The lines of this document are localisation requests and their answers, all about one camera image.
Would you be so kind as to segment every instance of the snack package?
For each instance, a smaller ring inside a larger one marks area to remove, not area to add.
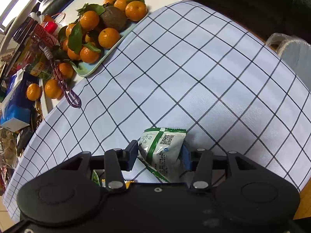
[[[124,181],[124,184],[125,184],[126,189],[128,189],[128,188],[130,187],[130,184],[131,184],[131,183],[134,183],[134,181],[132,181],[132,180],[125,180],[125,181]],[[102,180],[101,180],[101,186],[102,186],[102,187],[106,187],[106,180],[105,180],[105,179],[102,179]]]
[[[169,182],[178,182],[178,156],[186,134],[183,129],[150,128],[139,140],[141,157]]]
[[[100,186],[100,181],[99,181],[98,175],[97,175],[95,170],[93,170],[93,172],[92,172],[91,180],[94,183],[96,183],[98,186]]]
[[[15,135],[0,127],[0,167],[15,168],[17,163]]]
[[[53,67],[45,54],[40,50],[39,43],[32,37],[28,40],[24,51],[16,61],[27,73],[47,81],[53,76]]]

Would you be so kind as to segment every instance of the plastic bag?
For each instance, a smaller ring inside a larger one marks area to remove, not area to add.
[[[0,166],[15,168],[18,163],[14,133],[0,128]]]
[[[186,134],[182,129],[150,128],[139,140],[141,157],[169,182],[179,179],[178,156]]]
[[[296,36],[281,33],[272,34],[266,45],[278,45],[276,53],[299,76],[307,88],[311,89],[311,45]]]

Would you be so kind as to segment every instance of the floor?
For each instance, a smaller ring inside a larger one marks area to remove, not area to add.
[[[311,179],[300,193],[300,204],[294,219],[311,217]]]
[[[13,221],[11,220],[7,210],[5,209],[4,205],[2,204],[2,197],[0,196],[0,230],[4,232],[8,228],[14,225]]]

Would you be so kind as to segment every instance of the green and white snack bag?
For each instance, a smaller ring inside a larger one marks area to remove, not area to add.
[[[142,158],[169,182],[179,180],[178,156],[186,134],[183,129],[150,128],[139,140]]]

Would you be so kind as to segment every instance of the qr code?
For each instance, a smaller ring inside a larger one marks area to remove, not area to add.
[[[164,135],[160,144],[171,145],[174,135]]]

